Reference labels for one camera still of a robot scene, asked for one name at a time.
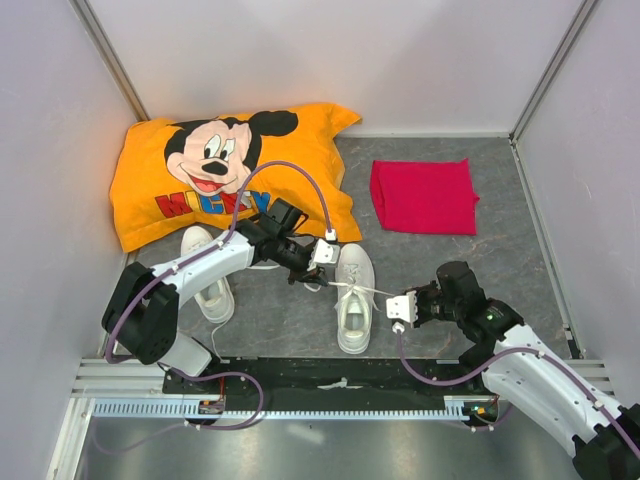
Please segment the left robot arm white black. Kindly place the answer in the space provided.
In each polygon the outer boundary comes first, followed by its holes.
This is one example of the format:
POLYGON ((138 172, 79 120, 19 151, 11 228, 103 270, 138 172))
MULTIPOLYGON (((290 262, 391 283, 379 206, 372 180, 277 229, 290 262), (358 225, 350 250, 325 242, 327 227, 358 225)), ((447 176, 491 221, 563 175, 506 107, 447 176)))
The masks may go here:
POLYGON ((108 333, 105 356, 110 363, 125 361, 113 354, 119 344, 143 365, 162 364, 184 373, 198 393, 208 393, 219 382, 212 352, 179 332, 181 307, 206 287, 261 261, 273 261, 289 270, 288 282, 326 286, 325 270, 312 264, 314 242, 302 246, 293 240, 300 209, 277 199, 264 213, 238 222, 234 231, 173 261, 147 268, 139 262, 122 272, 102 318, 108 333))

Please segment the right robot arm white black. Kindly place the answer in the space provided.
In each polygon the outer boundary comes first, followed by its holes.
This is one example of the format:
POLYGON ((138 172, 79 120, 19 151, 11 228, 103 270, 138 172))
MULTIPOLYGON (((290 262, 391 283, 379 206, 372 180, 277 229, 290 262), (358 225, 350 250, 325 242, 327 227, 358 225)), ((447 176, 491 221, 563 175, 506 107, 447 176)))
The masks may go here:
POLYGON ((435 280, 388 299, 392 330, 433 321, 454 323, 473 344, 459 358, 458 378, 412 370, 433 387, 485 389, 509 402, 551 435, 583 479, 639 476, 639 407, 623 406, 554 354, 523 317, 489 298, 464 261, 441 265, 435 280))

